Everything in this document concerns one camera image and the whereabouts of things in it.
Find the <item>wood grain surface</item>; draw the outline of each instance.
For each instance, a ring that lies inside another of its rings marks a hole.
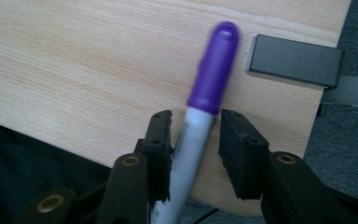
[[[150,117],[179,135],[209,33],[241,29],[223,108],[244,114],[270,149],[302,156],[322,88],[244,73],[257,34],[337,45],[350,0],[0,0],[0,125],[101,164],[133,151]],[[192,196],[242,215],[218,156],[217,117]]]

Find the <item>black fabric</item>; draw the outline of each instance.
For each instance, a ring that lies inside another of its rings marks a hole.
[[[110,168],[0,126],[0,223],[11,223],[37,194],[57,187],[82,194]]]

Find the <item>black bracket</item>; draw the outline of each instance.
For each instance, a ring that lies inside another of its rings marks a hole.
[[[71,189],[51,189],[33,198],[16,224],[147,224],[154,201],[170,197],[170,110],[153,115],[134,153],[119,157],[109,180],[77,196]]]
[[[238,198],[260,199],[268,224],[358,223],[358,199],[326,187],[298,156],[268,150],[242,114],[223,110],[219,154]]]
[[[335,89],[325,90],[317,116],[324,117],[327,105],[358,107],[358,76],[340,76]]]

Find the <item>metal screw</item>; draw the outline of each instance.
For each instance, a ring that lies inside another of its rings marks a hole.
[[[60,207],[65,202],[65,198],[61,194],[51,194],[37,205],[36,209],[40,213],[48,213]]]
[[[137,157],[128,157],[123,160],[123,164],[126,166],[133,166],[139,163],[139,159]]]
[[[279,155],[277,157],[277,160],[286,164],[295,164],[296,163],[296,159],[293,158],[290,155],[284,154],[284,155]]]

